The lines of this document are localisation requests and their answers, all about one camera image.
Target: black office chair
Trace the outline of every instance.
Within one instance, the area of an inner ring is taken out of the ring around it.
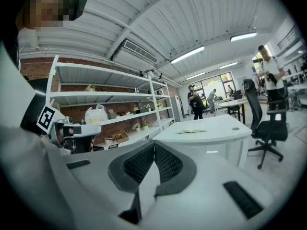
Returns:
[[[255,139],[260,138],[262,141],[257,140],[257,144],[261,144],[260,147],[249,149],[248,151],[260,151],[263,150],[263,157],[261,160],[261,164],[258,165],[258,169],[262,168],[262,164],[264,161],[264,157],[267,151],[274,153],[279,157],[279,162],[283,160],[283,155],[278,151],[272,148],[272,146],[276,146],[276,141],[285,141],[288,138],[288,131],[286,122],[284,120],[277,121],[275,120],[276,114],[281,114],[286,112],[286,110],[270,110],[267,111],[267,114],[270,115],[269,121],[261,121],[262,118],[262,109],[257,98],[257,94],[254,91],[255,84],[252,80],[245,79],[244,80],[244,89],[245,94],[248,99],[248,103],[251,107],[253,113],[253,121],[251,124],[252,137]]]
[[[234,100],[239,100],[242,99],[242,94],[241,94],[241,90],[235,91],[234,94],[232,95],[232,97],[234,98]],[[228,113],[229,115],[236,115],[239,113],[239,109],[240,106],[231,106],[229,108],[230,113]]]

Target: white corrugated ceiling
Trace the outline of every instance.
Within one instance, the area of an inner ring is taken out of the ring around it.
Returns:
[[[159,71],[181,82],[208,67],[249,59],[284,18],[277,0],[88,0],[79,19],[39,29],[35,39],[45,53],[70,50],[110,58],[128,38],[159,59],[154,65]],[[252,31],[258,36],[229,40]],[[24,30],[19,36],[23,58],[35,45],[29,35]],[[169,63],[201,45],[203,52]]]

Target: red brick wall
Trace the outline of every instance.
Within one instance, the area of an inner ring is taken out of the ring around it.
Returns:
[[[21,60],[21,74],[24,76],[28,76],[30,80],[34,79],[42,79],[42,78],[48,78],[49,77],[49,72],[50,68],[53,62],[53,58],[34,58],[34,59],[23,59]],[[136,75],[134,72],[126,69],[121,69],[116,66],[109,66],[105,65],[102,63],[97,63],[97,62],[91,62],[91,61],[86,61],[86,60],[80,60],[80,59],[69,59],[69,58],[60,58],[59,62],[64,62],[64,63],[76,63],[76,64],[84,64],[84,65],[91,65],[91,66],[96,66],[96,67],[103,67],[103,68],[108,68],[108,69],[113,69],[113,70],[119,70],[123,71],[126,73],[130,73],[133,75]],[[56,92],[58,91],[58,84],[59,84],[59,79],[58,76],[54,76],[54,80],[52,83],[52,89],[51,91]],[[70,86],[62,86],[61,91],[84,91],[86,88],[85,85],[70,85]],[[175,88],[168,87],[171,95],[174,93]],[[134,89],[126,89],[126,88],[116,88],[116,87],[103,87],[103,86],[98,86],[99,91],[108,91],[108,92],[134,92]],[[167,95],[167,90],[166,88],[163,88],[164,94]],[[159,103],[162,103],[164,106],[166,106],[165,101],[160,101]],[[143,105],[150,104],[151,109],[154,110],[154,104],[153,102],[143,102]],[[107,110],[108,109],[113,109],[115,112],[128,112],[133,110],[134,107],[138,107],[137,103],[117,103],[117,104],[105,104],[104,105]],[[86,110],[90,107],[90,105],[84,105],[84,106],[73,106],[73,107],[65,107],[61,108],[61,112],[65,116],[70,116],[72,117],[73,120],[81,120],[84,119],[85,117],[85,112]],[[163,111],[160,112],[161,115],[163,115],[165,118],[168,118],[168,112]],[[151,114],[144,116],[146,122],[149,123],[149,126],[153,125],[154,122],[156,121],[156,115]],[[132,131],[132,126],[134,123],[140,123],[142,125],[142,118],[134,118],[130,120],[126,120],[123,122],[118,122],[110,125],[103,126],[103,132],[101,135],[97,136],[95,139],[95,144],[102,143],[104,141],[103,137],[109,137],[110,135],[114,133],[119,133],[119,132],[130,132]]]

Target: ceiling light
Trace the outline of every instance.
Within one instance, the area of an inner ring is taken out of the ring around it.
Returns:
[[[201,46],[200,48],[194,49],[193,51],[188,52],[188,53],[178,57],[177,59],[172,60],[171,63],[174,64],[174,63],[176,63],[176,62],[178,62],[178,61],[180,61],[180,60],[182,60],[182,59],[184,59],[186,57],[189,57],[189,56],[194,55],[194,54],[196,54],[196,53],[198,53],[200,51],[203,51],[204,49],[205,49],[205,47]]]
[[[41,91],[39,91],[39,90],[34,90],[36,93],[38,93],[38,94],[40,94],[40,95],[43,95],[43,96],[45,96],[46,95],[46,93],[44,93],[44,92],[41,92]]]
[[[242,34],[242,35],[238,35],[238,36],[232,36],[230,38],[230,42],[241,40],[241,39],[245,39],[245,38],[249,38],[249,37],[254,37],[256,35],[257,35],[257,33],[246,33],[246,34]]]
[[[230,66],[234,66],[234,65],[237,65],[237,64],[238,64],[237,62],[231,63],[231,64],[228,64],[228,65],[225,65],[225,66],[220,67],[220,69],[226,68],[226,67],[230,67]]]
[[[203,75],[203,74],[205,74],[205,73],[204,73],[204,72],[202,72],[202,73],[197,74],[197,75],[195,75],[195,76],[189,77],[189,78],[187,78],[187,80],[192,79],[192,78],[195,78],[195,77],[198,77],[198,76],[201,76],[201,75]]]

